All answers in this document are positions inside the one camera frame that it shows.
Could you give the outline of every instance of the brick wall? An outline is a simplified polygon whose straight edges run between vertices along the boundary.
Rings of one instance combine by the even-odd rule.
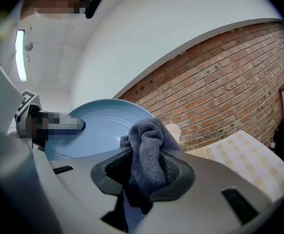
[[[283,117],[284,27],[260,23],[208,39],[130,88],[125,99],[182,130],[193,150],[244,130],[268,145]]]

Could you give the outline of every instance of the ceiling light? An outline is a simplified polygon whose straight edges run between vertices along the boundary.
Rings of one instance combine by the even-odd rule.
[[[26,71],[25,71],[25,63],[24,63],[24,53],[23,53],[23,44],[24,44],[24,33],[23,30],[18,30],[15,41],[15,60],[16,67],[19,73],[20,81],[27,81]]]

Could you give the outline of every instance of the light blue plate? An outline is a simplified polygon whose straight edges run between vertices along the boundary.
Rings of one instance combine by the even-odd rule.
[[[45,148],[48,160],[83,157],[119,148],[121,136],[133,124],[154,117],[144,108],[119,99],[102,99],[84,104],[70,113],[85,121],[77,136],[54,136]]]

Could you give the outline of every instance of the gray cloth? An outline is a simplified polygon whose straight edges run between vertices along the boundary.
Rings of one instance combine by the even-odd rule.
[[[121,137],[120,147],[125,146],[133,149],[127,186],[129,190],[126,194],[128,195],[128,191],[131,195],[139,193],[138,201],[141,204],[149,200],[152,192],[166,186],[165,175],[159,163],[160,148],[179,151],[182,148],[157,118],[144,119],[134,124],[129,134]]]

